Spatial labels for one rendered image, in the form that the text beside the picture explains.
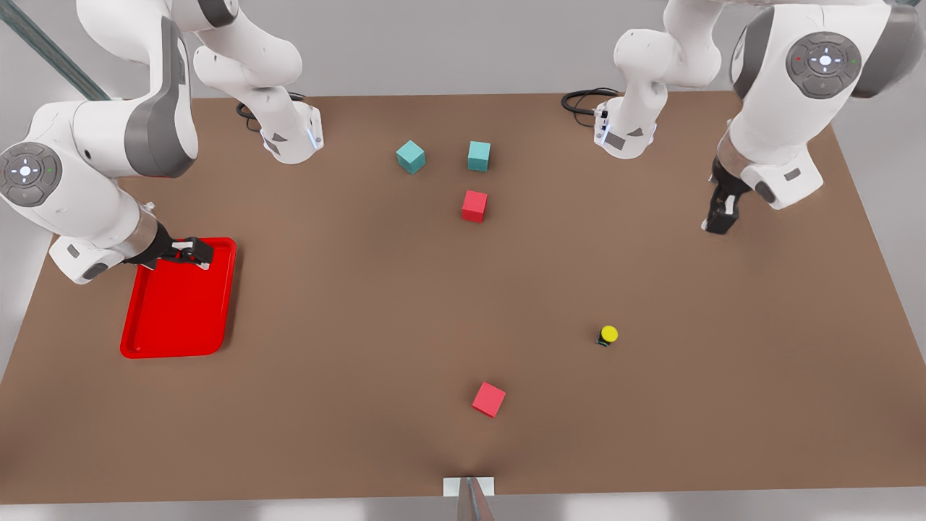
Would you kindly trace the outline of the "red plastic tray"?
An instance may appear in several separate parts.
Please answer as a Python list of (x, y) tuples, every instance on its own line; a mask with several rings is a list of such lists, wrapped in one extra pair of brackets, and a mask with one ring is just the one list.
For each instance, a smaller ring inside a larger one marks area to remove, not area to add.
[(208, 237), (211, 267), (160, 260), (155, 270), (139, 267), (120, 340), (125, 358), (209, 355), (225, 339), (234, 286), (237, 244)]

